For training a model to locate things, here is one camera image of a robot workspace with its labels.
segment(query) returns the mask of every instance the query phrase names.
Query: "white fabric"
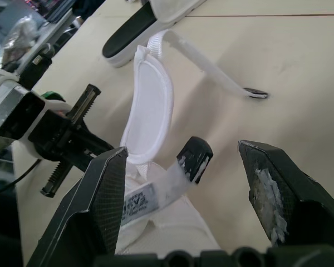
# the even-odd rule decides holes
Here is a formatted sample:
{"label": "white fabric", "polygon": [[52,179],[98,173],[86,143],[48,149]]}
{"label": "white fabric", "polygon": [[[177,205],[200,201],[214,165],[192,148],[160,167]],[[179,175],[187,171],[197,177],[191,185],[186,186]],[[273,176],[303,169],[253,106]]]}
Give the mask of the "white fabric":
{"label": "white fabric", "polygon": [[197,3],[205,0],[150,0],[155,17],[163,23],[169,23]]}
{"label": "white fabric", "polygon": [[173,111],[173,85],[162,63],[138,46],[134,61],[134,99],[120,142],[127,162],[145,164],[156,156],[168,133]]}
{"label": "white fabric", "polygon": [[[142,46],[135,54],[134,99],[121,139],[121,145],[129,151],[125,196],[157,177],[163,179],[162,184],[173,181],[152,162],[168,133],[173,111],[173,84],[158,55]],[[182,249],[197,256],[202,250],[219,248],[202,217],[182,196],[164,209],[122,226],[116,253],[157,253],[163,257]]]}
{"label": "white fabric", "polygon": [[[163,176],[166,171],[150,162],[147,176],[127,172],[125,194],[144,181]],[[173,250],[182,249],[197,256],[202,250],[220,249],[206,223],[186,196],[149,218],[120,228],[116,244],[117,254],[157,253],[164,257]]]}

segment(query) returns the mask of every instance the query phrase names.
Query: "white table surface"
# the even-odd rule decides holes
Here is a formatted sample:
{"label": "white table surface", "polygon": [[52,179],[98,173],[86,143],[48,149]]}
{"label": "white table surface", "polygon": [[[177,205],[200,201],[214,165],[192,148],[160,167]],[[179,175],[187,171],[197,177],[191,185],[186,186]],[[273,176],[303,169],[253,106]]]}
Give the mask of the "white table surface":
{"label": "white table surface", "polygon": [[[156,162],[168,167],[190,136],[209,142],[214,158],[189,197],[228,252],[245,245],[264,250],[269,245],[248,200],[238,140],[281,147],[334,197],[334,16],[227,17],[334,14],[334,0],[319,0],[318,5],[307,0],[285,2],[208,0],[174,26],[240,85],[269,92],[268,100],[233,96],[178,52],[166,49],[175,106],[169,136]],[[56,91],[72,104],[88,83],[97,86],[102,94],[86,123],[114,146],[119,144],[130,112],[133,69],[131,62],[112,68],[101,51],[137,8],[137,4],[122,0],[106,1],[63,47],[35,86],[39,93]],[[18,177],[35,159],[17,143],[13,153]],[[17,185],[25,263],[62,197],[82,174],[73,169],[55,198],[49,199],[40,189],[55,166],[44,161]]]}

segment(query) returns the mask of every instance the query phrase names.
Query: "clothing label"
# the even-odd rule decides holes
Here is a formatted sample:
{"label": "clothing label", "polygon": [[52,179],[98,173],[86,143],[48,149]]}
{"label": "clothing label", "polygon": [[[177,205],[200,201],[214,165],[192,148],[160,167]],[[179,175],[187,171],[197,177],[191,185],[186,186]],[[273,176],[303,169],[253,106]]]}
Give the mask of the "clothing label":
{"label": "clothing label", "polygon": [[158,208],[158,198],[154,185],[147,184],[125,196],[121,226],[151,213]]}

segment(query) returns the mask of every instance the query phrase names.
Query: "green component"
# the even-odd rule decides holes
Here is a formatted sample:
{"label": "green component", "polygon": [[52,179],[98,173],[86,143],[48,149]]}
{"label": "green component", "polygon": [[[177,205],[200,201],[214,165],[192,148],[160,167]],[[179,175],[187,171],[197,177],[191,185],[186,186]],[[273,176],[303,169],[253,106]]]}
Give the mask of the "green component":
{"label": "green component", "polygon": [[59,93],[56,93],[56,92],[53,92],[53,91],[48,91],[48,92],[44,93],[41,97],[43,97],[44,99],[47,99],[47,100],[60,100],[60,101],[66,102],[64,100],[64,98]]}

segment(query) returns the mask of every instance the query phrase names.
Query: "white plastic strap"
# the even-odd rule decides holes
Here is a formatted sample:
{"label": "white plastic strap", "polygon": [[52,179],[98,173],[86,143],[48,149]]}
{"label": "white plastic strap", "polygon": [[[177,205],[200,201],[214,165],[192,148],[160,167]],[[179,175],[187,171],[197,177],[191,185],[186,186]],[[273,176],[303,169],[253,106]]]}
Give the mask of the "white plastic strap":
{"label": "white plastic strap", "polygon": [[192,184],[175,161],[162,177],[125,195],[121,226],[131,225],[164,209],[185,194]]}
{"label": "white plastic strap", "polygon": [[181,54],[191,60],[195,65],[207,73],[216,83],[220,84],[226,90],[255,98],[267,98],[268,95],[266,93],[257,94],[245,90],[243,87],[234,82],[229,76],[227,76],[216,64],[214,64],[201,52],[199,52],[190,42],[170,29],[161,31],[149,39],[147,48],[150,50],[150,54],[155,58],[161,60],[163,57],[163,40],[169,42],[172,47],[176,48]]}

